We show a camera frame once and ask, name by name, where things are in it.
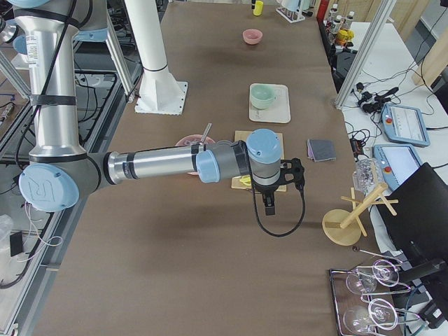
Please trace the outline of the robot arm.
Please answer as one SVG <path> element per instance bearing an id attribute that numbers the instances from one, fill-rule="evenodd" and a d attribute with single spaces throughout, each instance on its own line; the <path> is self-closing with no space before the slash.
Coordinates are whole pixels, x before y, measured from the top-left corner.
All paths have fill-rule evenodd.
<path id="1" fill-rule="evenodd" d="M 89 154 L 81 146 L 74 78 L 73 41 L 105 40 L 105 1 L 14 1 L 15 21 L 24 30 L 34 108 L 35 147 L 19 177 L 25 200 L 56 212 L 80 198 L 125 180 L 196 172 L 201 181 L 248 175 L 267 215 L 275 212 L 279 186 L 305 186 L 301 162 L 281 159 L 281 144 L 271 130 L 258 129 L 245 141 L 220 141 L 131 153 Z"/>

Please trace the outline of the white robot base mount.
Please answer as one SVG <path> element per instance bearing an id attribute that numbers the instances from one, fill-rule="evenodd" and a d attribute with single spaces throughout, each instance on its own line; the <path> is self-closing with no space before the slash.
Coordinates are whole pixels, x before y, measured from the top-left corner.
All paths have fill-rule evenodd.
<path id="1" fill-rule="evenodd" d="M 169 70 L 155 2 L 129 0 L 125 6 L 143 67 L 135 111 L 181 115 L 188 84 Z"/>

